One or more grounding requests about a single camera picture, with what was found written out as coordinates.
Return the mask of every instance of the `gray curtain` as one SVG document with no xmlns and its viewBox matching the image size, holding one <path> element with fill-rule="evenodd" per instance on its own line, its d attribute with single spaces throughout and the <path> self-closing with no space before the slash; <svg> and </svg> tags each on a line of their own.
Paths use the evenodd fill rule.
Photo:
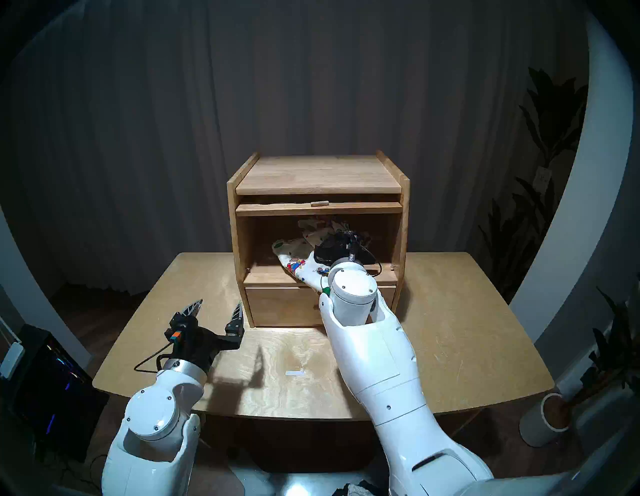
<svg viewBox="0 0 640 496">
<path fill-rule="evenodd" d="M 13 61 L 0 153 L 76 284 L 230 251 L 225 182 L 254 150 L 380 148 L 412 181 L 409 249 L 480 257 L 491 198 L 536 167 L 527 67 L 570 73 L 581 31 L 537 0 L 87 0 Z"/>
</svg>

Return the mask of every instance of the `black cable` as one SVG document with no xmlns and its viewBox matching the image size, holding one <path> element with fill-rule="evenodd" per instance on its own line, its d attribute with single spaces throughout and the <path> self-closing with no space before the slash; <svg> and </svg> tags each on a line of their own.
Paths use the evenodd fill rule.
<svg viewBox="0 0 640 496">
<path fill-rule="evenodd" d="M 156 357 L 156 369 L 161 370 L 162 365 L 160 365 L 160 360 L 164 360 L 165 358 L 171 358 L 171 353 L 163 353 L 162 355 L 158 355 Z"/>
<path fill-rule="evenodd" d="M 65 460 L 65 464 L 66 464 L 66 467 L 63 470 L 62 475 L 60 476 L 60 485 L 62 485 L 62 480 L 64 480 L 65 473 L 69 472 L 69 474 L 71 474 L 76 480 L 78 480 L 78 481 L 80 481 L 80 482 L 82 482 L 84 484 L 89 484 L 90 486 L 93 486 L 94 488 L 96 488 L 98 491 L 102 492 L 102 490 L 98 487 L 98 485 L 95 484 L 93 481 L 88 481 L 87 479 L 83 479 L 78 474 L 76 474 L 71 469 L 71 466 L 69 465 L 69 460 Z"/>
<path fill-rule="evenodd" d="M 379 262 L 379 260 L 376 258 L 376 256 L 373 253 L 371 253 L 365 246 L 360 245 L 360 247 L 365 252 L 367 252 L 369 255 L 371 255 L 374 258 L 374 260 L 376 261 L 376 263 L 378 264 L 378 267 L 380 267 L 380 270 L 378 271 L 378 273 L 373 276 L 373 277 L 378 277 L 380 274 L 382 274 L 382 264 Z"/>
<path fill-rule="evenodd" d="M 169 343 L 167 343 L 166 346 L 163 346 L 162 348 L 160 348 L 158 351 L 156 351 L 153 355 L 146 357 L 144 360 L 142 360 L 142 362 L 140 362 L 138 365 L 136 365 L 135 367 L 133 367 L 133 369 L 136 372 L 148 372 L 149 374 L 157 374 L 158 371 L 144 371 L 139 369 L 138 367 L 142 364 L 144 364 L 147 360 L 151 360 L 154 356 L 156 356 L 158 353 L 166 350 L 169 346 L 171 346 L 173 343 L 170 341 Z"/>
<path fill-rule="evenodd" d="M 100 458 L 101 456 L 104 456 L 106 458 L 107 455 L 105 454 L 99 454 L 98 456 L 96 456 L 93 460 L 91 460 L 91 463 L 89 464 L 89 478 L 93 481 L 93 476 L 91 473 L 91 469 L 93 468 L 93 464 L 95 463 L 95 461 Z"/>
</svg>

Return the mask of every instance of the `cabinet top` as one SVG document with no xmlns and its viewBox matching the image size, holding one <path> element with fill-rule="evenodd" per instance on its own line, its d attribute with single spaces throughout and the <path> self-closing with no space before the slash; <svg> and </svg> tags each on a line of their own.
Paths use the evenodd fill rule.
<svg viewBox="0 0 640 496">
<path fill-rule="evenodd" d="M 236 187 L 238 195 L 400 192 L 375 155 L 260 157 Z"/>
</svg>

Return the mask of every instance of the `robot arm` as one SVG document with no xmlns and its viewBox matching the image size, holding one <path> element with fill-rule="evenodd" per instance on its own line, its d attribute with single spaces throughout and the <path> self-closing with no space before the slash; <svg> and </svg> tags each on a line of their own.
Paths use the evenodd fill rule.
<svg viewBox="0 0 640 496">
<path fill-rule="evenodd" d="M 330 294 L 322 293 L 319 302 L 324 327 L 345 384 L 375 425 L 389 464 L 390 494 L 453 495 L 491 479 L 484 462 L 436 422 L 413 347 L 375 280 L 348 261 L 334 265 L 328 280 Z M 365 324 L 369 315 L 372 323 Z"/>
<path fill-rule="evenodd" d="M 173 351 L 159 355 L 158 369 L 160 359 L 168 360 L 156 382 L 127 403 L 102 471 L 104 495 L 186 494 L 200 436 L 200 418 L 191 409 L 202 397 L 213 358 L 222 350 L 238 349 L 244 335 L 240 304 L 225 335 L 198 326 L 201 304 L 174 315 L 165 333 Z"/>
</svg>

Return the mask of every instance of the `wooden shelf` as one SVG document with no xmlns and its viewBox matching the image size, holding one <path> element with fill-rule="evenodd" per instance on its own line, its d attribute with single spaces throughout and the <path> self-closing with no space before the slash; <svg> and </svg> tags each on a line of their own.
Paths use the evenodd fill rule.
<svg viewBox="0 0 640 496">
<path fill-rule="evenodd" d="M 274 215 L 320 215 L 320 214 L 399 214 L 399 202 L 339 202 L 320 207 L 311 203 L 300 204 L 240 204 L 238 217 L 260 217 Z"/>
<path fill-rule="evenodd" d="M 378 272 L 378 265 L 368 265 L 370 274 Z M 397 274 L 391 270 L 391 263 L 382 264 L 382 274 L 376 277 L 378 286 L 393 286 L 398 281 Z M 307 287 L 305 283 L 293 277 L 281 265 L 254 264 L 244 278 L 245 287 Z"/>
<path fill-rule="evenodd" d="M 401 192 L 376 156 L 259 157 L 236 186 L 240 196 Z"/>
</svg>

